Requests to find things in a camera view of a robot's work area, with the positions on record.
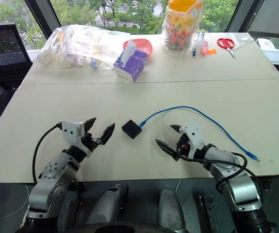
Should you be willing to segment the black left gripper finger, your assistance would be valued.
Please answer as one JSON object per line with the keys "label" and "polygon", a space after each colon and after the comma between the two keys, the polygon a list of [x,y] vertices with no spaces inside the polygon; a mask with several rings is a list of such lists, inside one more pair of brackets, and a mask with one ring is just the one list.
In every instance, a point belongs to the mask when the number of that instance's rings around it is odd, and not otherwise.
{"label": "black left gripper finger", "polygon": [[84,132],[87,133],[91,128],[92,126],[94,125],[96,121],[96,118],[91,118],[91,119],[88,119],[85,123],[84,123]]}
{"label": "black left gripper finger", "polygon": [[105,129],[105,131],[103,132],[103,135],[99,138],[101,145],[105,145],[107,143],[107,141],[112,136],[114,129],[115,129],[115,123],[112,123]]}

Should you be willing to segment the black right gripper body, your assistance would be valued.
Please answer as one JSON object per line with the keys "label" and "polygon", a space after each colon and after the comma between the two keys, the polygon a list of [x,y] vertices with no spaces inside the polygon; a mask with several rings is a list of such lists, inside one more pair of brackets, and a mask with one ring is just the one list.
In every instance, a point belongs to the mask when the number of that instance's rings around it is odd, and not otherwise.
{"label": "black right gripper body", "polygon": [[176,153],[181,159],[188,159],[191,146],[187,134],[183,134],[176,143]]}

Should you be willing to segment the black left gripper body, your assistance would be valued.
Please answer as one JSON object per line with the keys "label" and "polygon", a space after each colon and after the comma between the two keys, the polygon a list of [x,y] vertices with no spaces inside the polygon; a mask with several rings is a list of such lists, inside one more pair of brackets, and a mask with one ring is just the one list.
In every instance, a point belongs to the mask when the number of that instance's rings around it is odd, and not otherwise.
{"label": "black left gripper body", "polygon": [[81,138],[81,142],[91,152],[93,152],[101,144],[101,141],[98,138],[93,138],[91,133],[84,133],[84,137]]}

